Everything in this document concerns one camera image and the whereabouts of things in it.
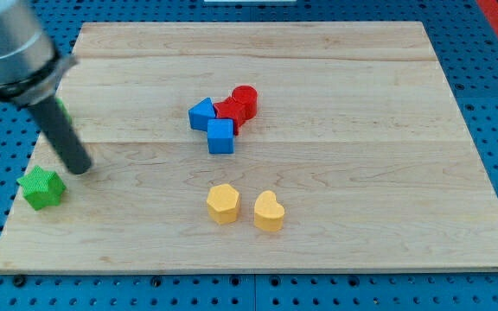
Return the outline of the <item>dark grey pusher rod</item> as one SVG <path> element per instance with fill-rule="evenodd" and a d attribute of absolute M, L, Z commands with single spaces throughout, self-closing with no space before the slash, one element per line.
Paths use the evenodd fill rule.
<path fill-rule="evenodd" d="M 29 105 L 27 110 L 69 173 L 81 175 L 92 166 L 91 157 L 55 96 Z"/>

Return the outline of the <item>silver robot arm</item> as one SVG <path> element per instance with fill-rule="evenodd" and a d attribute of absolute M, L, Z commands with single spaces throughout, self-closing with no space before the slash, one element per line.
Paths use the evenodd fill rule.
<path fill-rule="evenodd" d="M 28 110 L 68 172 L 81 175 L 92 159 L 56 99 L 56 87 L 76 64 L 60 53 L 27 1 L 0 0 L 0 103 Z"/>

